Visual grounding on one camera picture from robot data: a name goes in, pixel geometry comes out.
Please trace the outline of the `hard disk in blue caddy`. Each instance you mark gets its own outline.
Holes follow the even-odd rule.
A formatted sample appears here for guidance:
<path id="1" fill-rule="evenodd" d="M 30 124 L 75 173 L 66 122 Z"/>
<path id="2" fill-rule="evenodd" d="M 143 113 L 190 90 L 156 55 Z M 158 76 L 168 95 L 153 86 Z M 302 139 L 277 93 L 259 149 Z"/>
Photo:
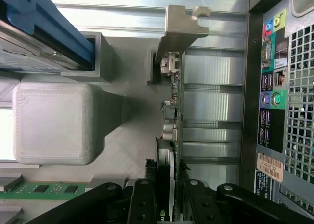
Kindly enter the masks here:
<path id="1" fill-rule="evenodd" d="M 71 70 L 94 70 L 95 44 L 79 32 L 51 0 L 0 0 L 0 20 L 65 57 Z"/>

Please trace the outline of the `green RAM stick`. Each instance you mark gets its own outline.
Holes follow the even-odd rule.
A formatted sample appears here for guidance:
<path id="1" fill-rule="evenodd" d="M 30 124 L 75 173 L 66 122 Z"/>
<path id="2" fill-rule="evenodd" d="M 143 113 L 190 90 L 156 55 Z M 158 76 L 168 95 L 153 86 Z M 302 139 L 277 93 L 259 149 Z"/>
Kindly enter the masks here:
<path id="1" fill-rule="evenodd" d="M 24 181 L 5 192 L 0 200 L 70 200 L 85 192 L 85 182 Z"/>

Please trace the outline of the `black open PC case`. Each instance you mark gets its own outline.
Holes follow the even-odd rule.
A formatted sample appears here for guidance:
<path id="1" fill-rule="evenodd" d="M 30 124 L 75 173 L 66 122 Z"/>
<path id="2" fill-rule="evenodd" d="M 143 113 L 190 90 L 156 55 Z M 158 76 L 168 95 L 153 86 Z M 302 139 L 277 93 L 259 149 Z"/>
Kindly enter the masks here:
<path id="1" fill-rule="evenodd" d="M 277 182 L 263 153 L 284 165 Z M 248 0 L 240 186 L 314 220 L 314 0 Z"/>

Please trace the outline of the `orange barcode sticker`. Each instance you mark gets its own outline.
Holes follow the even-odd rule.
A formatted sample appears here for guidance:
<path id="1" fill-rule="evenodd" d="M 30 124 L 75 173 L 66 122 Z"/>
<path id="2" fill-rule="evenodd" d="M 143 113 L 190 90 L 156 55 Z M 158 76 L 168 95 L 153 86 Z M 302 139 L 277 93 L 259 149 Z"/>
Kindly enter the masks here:
<path id="1" fill-rule="evenodd" d="M 284 165 L 263 153 L 257 154 L 257 169 L 277 182 L 283 181 Z"/>

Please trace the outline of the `grey printed parts rack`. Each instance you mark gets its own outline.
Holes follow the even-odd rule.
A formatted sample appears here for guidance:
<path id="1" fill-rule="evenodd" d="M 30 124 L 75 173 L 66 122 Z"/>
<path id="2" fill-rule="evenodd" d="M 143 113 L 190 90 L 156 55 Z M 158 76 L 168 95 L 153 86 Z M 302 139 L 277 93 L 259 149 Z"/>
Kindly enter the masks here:
<path id="1" fill-rule="evenodd" d="M 22 81 L 31 93 L 18 94 L 17 139 L 22 152 L 38 160 L 25 170 L 29 180 L 89 182 L 93 178 L 142 178 L 156 155 L 162 131 L 161 102 L 167 85 L 149 84 L 152 38 L 110 37 L 114 79 L 83 83 L 35 76 Z"/>

